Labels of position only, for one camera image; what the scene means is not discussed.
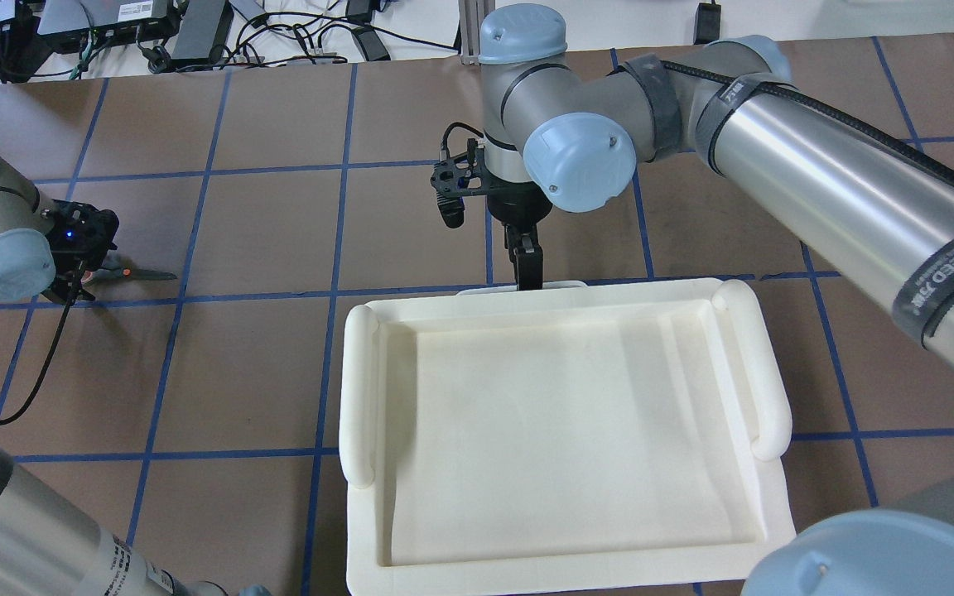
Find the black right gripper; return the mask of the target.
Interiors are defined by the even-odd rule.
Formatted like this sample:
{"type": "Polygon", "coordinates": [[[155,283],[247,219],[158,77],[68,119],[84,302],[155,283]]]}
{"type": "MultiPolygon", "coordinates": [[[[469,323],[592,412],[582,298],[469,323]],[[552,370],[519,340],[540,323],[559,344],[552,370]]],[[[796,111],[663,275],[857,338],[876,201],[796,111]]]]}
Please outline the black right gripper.
{"type": "Polygon", "coordinates": [[[534,182],[506,182],[488,193],[487,208],[493,219],[506,226],[506,248],[518,290],[541,290],[544,252],[535,226],[550,214],[552,202],[534,182]]]}

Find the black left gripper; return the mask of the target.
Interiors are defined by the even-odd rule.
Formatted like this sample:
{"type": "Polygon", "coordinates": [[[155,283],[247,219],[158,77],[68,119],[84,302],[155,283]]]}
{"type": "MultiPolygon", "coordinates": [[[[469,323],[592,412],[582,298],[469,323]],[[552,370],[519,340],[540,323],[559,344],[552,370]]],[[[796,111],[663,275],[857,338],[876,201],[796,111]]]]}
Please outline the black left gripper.
{"type": "Polygon", "coordinates": [[[49,242],[55,276],[53,286],[68,286],[102,268],[120,229],[120,219],[110,209],[94,206],[54,206],[45,210],[51,224],[49,242]]]}

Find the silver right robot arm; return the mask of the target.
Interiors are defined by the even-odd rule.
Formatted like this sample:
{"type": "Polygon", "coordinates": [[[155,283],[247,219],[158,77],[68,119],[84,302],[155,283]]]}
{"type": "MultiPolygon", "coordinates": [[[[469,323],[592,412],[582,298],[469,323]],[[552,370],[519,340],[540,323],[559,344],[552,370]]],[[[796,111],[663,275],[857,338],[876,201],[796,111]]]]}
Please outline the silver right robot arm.
{"type": "MultiPolygon", "coordinates": [[[[491,172],[554,206],[602,207],[639,162],[685,150],[739,186],[954,369],[954,170],[807,97],[764,36],[644,55],[583,83],[551,7],[479,27],[491,172]]],[[[954,478],[827,518],[766,555],[744,595],[954,595],[954,478]]]]}

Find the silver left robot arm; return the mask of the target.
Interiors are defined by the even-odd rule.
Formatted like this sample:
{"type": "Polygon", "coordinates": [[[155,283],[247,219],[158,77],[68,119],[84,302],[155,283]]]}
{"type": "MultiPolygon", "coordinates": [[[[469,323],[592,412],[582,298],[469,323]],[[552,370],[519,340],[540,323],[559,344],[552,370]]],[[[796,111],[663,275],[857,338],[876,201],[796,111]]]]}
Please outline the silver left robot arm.
{"type": "MultiPolygon", "coordinates": [[[[0,155],[0,305],[38,300],[60,316],[31,390],[0,427],[18,421],[45,384],[77,303],[101,276],[128,278],[116,258],[120,222],[109,209],[47,194],[0,155]]],[[[0,331],[0,340],[5,333],[0,331]]],[[[0,363],[0,377],[7,369],[0,363]]],[[[185,581],[140,554],[0,445],[0,595],[227,595],[185,581]]]]}

